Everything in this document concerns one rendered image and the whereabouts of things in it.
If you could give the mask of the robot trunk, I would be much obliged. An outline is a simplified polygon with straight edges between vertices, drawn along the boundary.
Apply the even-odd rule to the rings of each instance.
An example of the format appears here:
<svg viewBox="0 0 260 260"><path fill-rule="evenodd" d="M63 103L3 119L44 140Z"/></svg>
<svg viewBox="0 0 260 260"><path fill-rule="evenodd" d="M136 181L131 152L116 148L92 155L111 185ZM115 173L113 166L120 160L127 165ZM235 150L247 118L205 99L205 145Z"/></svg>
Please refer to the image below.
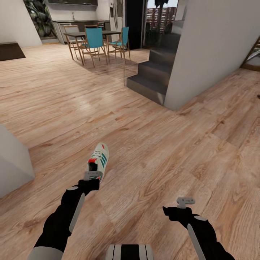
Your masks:
<svg viewBox="0 0 260 260"><path fill-rule="evenodd" d="M105 260L155 260L155 258L149 244L110 244Z"/></svg>

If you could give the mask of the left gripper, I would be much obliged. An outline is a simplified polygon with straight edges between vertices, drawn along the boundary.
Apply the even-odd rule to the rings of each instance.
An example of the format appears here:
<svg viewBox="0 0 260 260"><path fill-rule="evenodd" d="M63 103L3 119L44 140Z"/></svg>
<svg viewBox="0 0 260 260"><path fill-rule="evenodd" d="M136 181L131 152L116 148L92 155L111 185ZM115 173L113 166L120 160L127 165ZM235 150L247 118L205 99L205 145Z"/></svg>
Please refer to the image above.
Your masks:
<svg viewBox="0 0 260 260"><path fill-rule="evenodd" d="M78 185L80 185L80 184L85 184L85 185L88 186L88 188L89 188L88 194L89 194L90 191L99 190L100 180L99 179L92 179L92 180L89 180L89 181L84 181L84 179L82 179L82 180L78 181Z"/></svg>

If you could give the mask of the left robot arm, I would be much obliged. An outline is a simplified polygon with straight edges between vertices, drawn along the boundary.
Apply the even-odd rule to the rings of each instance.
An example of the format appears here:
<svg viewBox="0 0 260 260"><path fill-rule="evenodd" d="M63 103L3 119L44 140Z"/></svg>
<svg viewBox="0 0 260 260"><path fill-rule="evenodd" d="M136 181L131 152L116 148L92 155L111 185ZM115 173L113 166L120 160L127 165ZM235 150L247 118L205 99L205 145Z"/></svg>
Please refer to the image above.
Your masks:
<svg viewBox="0 0 260 260"><path fill-rule="evenodd" d="M85 196L90 191L99 190L100 180L91 177L101 177L102 172L87 171L84 179L78 181L66 190L54 213L46 220L43 233L37 240L26 260L61 260L68 237L73 232Z"/></svg>

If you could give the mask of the gym shoe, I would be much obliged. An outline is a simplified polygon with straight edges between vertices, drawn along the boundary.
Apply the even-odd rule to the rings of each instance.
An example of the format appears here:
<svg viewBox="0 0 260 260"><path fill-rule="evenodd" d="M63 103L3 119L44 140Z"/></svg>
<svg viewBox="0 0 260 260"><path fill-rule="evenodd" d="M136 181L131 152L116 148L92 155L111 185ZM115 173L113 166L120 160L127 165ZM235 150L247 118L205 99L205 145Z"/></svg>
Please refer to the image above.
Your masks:
<svg viewBox="0 0 260 260"><path fill-rule="evenodd" d="M87 171L99 171L103 175L101 177L91 177L91 179L99 179L100 184L104 178L104 172L109 159L109 149L105 143L99 143L96 146L91 158L87 161Z"/></svg>

